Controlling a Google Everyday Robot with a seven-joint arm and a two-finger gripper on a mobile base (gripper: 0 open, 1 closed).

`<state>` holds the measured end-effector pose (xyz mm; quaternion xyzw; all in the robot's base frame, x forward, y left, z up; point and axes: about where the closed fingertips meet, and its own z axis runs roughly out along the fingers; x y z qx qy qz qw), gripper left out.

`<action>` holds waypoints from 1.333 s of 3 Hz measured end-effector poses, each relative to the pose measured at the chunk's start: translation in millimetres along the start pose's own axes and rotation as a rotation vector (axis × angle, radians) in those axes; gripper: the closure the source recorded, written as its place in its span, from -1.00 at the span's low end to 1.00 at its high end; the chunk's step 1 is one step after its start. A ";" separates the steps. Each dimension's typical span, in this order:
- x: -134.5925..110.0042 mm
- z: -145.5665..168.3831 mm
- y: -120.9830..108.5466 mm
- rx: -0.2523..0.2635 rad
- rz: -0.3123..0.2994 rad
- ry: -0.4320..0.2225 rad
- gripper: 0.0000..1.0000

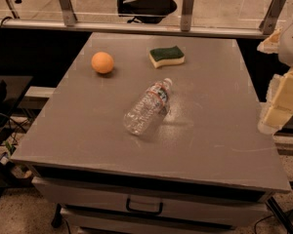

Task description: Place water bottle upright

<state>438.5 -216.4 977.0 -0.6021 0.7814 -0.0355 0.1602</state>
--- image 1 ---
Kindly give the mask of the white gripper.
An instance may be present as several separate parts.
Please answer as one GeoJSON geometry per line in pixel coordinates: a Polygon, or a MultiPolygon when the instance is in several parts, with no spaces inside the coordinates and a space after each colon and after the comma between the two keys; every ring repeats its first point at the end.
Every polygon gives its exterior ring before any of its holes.
{"type": "Polygon", "coordinates": [[[293,14],[282,30],[276,29],[258,45],[257,50],[265,54],[278,53],[279,61],[291,66],[285,74],[272,77],[267,101],[260,113],[258,130],[262,134],[273,135],[293,116],[293,14]]]}

